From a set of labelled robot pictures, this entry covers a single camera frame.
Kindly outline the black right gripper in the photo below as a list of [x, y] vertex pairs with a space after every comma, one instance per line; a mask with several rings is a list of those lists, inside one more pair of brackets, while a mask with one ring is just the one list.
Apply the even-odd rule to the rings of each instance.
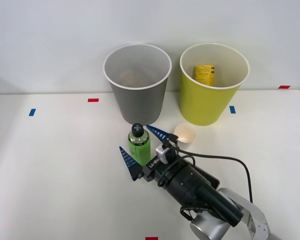
[[[178, 141], [178, 137], [172, 133], [149, 124], [146, 128], [162, 143], [170, 141], [176, 144]], [[143, 176], [148, 182], [155, 180], [157, 184], [184, 184], [184, 178], [187, 178], [184, 172], [190, 165], [186, 159], [193, 159], [189, 154], [180, 156], [176, 147], [160, 146], [156, 149], [156, 157], [143, 168], [121, 146], [119, 150], [133, 181]]]

